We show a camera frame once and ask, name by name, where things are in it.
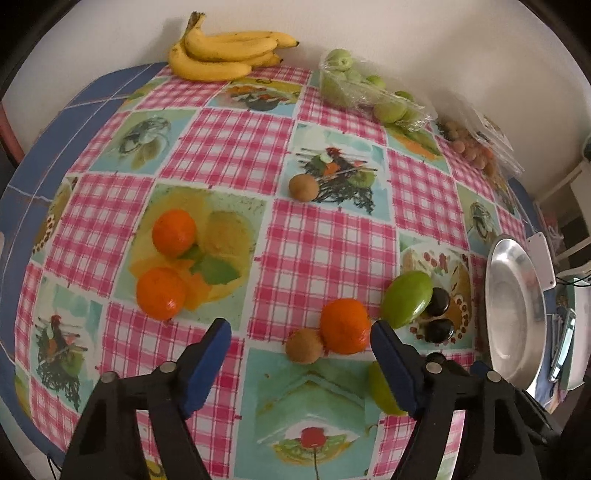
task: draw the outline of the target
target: black fruit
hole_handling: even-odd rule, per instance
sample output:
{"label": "black fruit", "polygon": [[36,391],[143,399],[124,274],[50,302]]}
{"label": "black fruit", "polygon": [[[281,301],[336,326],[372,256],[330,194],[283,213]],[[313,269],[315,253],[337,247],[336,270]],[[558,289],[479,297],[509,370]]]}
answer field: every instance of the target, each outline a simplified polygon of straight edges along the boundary
{"label": "black fruit", "polygon": [[449,303],[449,293],[443,288],[435,287],[433,288],[431,301],[425,311],[432,317],[439,317],[447,312]]}
{"label": "black fruit", "polygon": [[451,320],[433,320],[425,325],[425,340],[430,343],[443,343],[453,336],[454,330]]}

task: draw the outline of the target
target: printed leaf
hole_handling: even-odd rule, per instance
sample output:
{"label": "printed leaf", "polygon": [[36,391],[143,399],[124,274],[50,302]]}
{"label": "printed leaf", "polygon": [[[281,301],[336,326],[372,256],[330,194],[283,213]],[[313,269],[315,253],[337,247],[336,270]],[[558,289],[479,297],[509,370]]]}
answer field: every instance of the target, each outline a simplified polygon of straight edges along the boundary
{"label": "printed leaf", "polygon": [[226,285],[240,278],[240,272],[228,262],[207,254],[199,264],[198,270],[208,285]]}
{"label": "printed leaf", "polygon": [[193,260],[193,265],[189,268],[191,275],[195,275],[200,269],[200,264],[203,258],[205,257],[205,252],[203,252],[199,245],[194,244],[189,250],[181,255],[181,259],[183,260]]}

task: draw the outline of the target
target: bag of green apples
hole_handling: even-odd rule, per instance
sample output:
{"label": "bag of green apples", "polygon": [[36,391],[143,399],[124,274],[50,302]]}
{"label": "bag of green apples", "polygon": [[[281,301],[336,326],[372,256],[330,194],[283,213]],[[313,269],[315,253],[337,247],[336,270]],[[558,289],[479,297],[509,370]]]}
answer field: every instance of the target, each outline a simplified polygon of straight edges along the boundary
{"label": "bag of green apples", "polygon": [[420,130],[437,118],[424,95],[410,91],[384,71],[342,48],[330,50],[320,60],[320,95],[332,106],[372,112],[383,125],[409,131]]}

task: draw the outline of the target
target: pink checkered pattern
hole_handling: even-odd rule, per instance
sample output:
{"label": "pink checkered pattern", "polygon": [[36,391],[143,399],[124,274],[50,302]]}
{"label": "pink checkered pattern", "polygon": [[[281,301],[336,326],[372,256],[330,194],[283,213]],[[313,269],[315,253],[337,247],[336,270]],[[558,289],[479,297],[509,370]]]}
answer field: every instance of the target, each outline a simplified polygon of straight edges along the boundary
{"label": "pink checkered pattern", "polygon": [[395,264],[391,225],[276,200],[248,335],[283,341],[293,330],[318,327],[322,307],[344,297],[358,299],[377,317]]}
{"label": "pink checkered pattern", "polygon": [[168,65],[164,66],[162,70],[160,70],[155,77],[171,77],[174,75],[173,71],[170,69]]}
{"label": "pink checkered pattern", "polygon": [[[100,371],[113,370],[122,377],[151,372],[167,360],[176,360],[185,347],[201,340],[205,328],[162,323],[117,303],[107,309]],[[236,416],[236,393],[244,341],[232,339],[230,350],[203,408],[187,421],[199,453],[213,476],[228,477],[230,449]],[[138,415],[147,453],[158,458],[147,416]]]}
{"label": "pink checkered pattern", "polygon": [[472,270],[472,283],[475,293],[484,289],[484,280],[486,275],[486,258],[479,255],[470,255],[470,268]]}
{"label": "pink checkered pattern", "polygon": [[205,106],[227,84],[227,82],[189,82],[179,77],[172,77],[150,92],[136,110]]}
{"label": "pink checkered pattern", "polygon": [[273,195],[293,125],[290,118],[204,108],[160,176]]}
{"label": "pink checkered pattern", "polygon": [[54,235],[46,269],[108,296],[154,179],[87,173]]}
{"label": "pink checkered pattern", "polygon": [[[473,352],[446,353],[446,356],[448,359],[455,360],[464,368],[470,367],[474,362]],[[454,413],[444,455],[459,450],[464,428],[464,416],[463,410]],[[374,466],[374,476],[390,476],[396,470],[404,449],[408,445],[415,421],[410,417],[386,416],[380,423],[384,425],[384,430],[382,439],[378,440],[380,444]]]}
{"label": "pink checkered pattern", "polygon": [[35,427],[65,452],[80,416],[31,376],[31,419]]}
{"label": "pink checkered pattern", "polygon": [[380,145],[386,144],[385,130],[369,115],[331,107],[322,101],[319,91],[315,88],[305,88],[299,101],[299,120],[357,135]]}
{"label": "pink checkered pattern", "polygon": [[484,298],[484,283],[486,277],[486,258],[475,254],[470,255],[470,267],[472,270],[473,298],[476,311],[474,314],[474,327],[476,331],[475,348],[477,351],[484,351],[484,343],[479,333],[480,318],[483,314],[480,303]]}
{"label": "pink checkered pattern", "polygon": [[443,153],[449,162],[453,177],[456,180],[461,181],[465,186],[476,192],[478,195],[481,195],[494,203],[495,195],[482,172],[462,160],[460,155],[452,150],[449,142],[445,138],[435,138],[437,138],[441,153]]}
{"label": "pink checkered pattern", "polygon": [[103,125],[99,132],[88,143],[84,151],[68,170],[68,173],[85,172],[99,158],[102,151],[109,144],[119,127],[125,122],[129,112],[118,112]]}
{"label": "pink checkered pattern", "polygon": [[14,322],[14,357],[29,370],[29,341],[33,327],[33,308],[43,270],[32,262],[25,269],[21,298],[18,301],[17,318]]}
{"label": "pink checkered pattern", "polygon": [[298,67],[282,66],[267,67],[264,69],[254,70],[249,77],[257,79],[277,80],[280,82],[305,84],[312,72],[310,70],[299,69]]}
{"label": "pink checkered pattern", "polygon": [[514,237],[523,248],[527,249],[527,242],[525,241],[525,228],[521,220],[518,220],[501,207],[496,208],[496,214],[499,217],[501,231],[506,235],[511,235]]}
{"label": "pink checkered pattern", "polygon": [[397,226],[468,250],[454,180],[394,150],[388,156]]}

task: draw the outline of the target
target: screw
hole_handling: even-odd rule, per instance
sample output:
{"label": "screw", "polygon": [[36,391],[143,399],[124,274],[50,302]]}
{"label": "screw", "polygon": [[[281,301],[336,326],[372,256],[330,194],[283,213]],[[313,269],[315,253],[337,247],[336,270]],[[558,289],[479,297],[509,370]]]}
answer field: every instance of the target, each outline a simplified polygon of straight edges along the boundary
{"label": "screw", "polygon": [[170,372],[174,372],[177,369],[177,364],[175,362],[164,362],[160,365],[160,371],[163,374],[169,374]]}
{"label": "screw", "polygon": [[500,375],[499,375],[497,372],[495,372],[494,370],[489,370],[489,371],[486,373],[486,377],[488,378],[488,380],[490,380],[491,382],[494,382],[494,383],[498,383],[498,382],[500,382],[500,381],[501,381],[501,378],[502,378],[502,377],[501,377],[501,376],[500,376]]}
{"label": "screw", "polygon": [[105,372],[100,376],[100,381],[103,383],[111,383],[115,378],[117,378],[115,372]]}
{"label": "screw", "polygon": [[427,368],[427,372],[435,374],[435,375],[440,374],[441,371],[443,370],[441,365],[439,365],[435,362],[429,362],[425,368]]}

